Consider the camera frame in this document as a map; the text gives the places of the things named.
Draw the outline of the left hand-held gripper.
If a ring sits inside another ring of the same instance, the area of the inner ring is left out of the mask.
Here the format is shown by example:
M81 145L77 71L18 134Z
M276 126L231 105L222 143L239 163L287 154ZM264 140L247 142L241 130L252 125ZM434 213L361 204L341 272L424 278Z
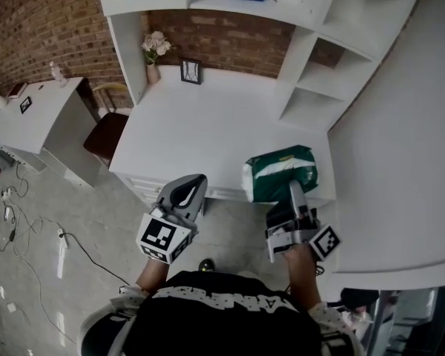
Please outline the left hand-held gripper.
M172 264L197 234L208 178L192 174L167 183L142 218L136 244L146 256Z

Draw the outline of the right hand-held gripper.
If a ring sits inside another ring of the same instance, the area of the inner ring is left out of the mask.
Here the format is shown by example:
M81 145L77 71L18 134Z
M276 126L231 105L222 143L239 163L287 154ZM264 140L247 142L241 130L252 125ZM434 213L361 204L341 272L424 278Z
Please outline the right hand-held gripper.
M273 263L277 254L306 243L316 262L326 260L340 246L341 238L331 225L320 223L317 209L308 207L297 180L290 181L289 190L291 203L279 202L266 214L268 259Z

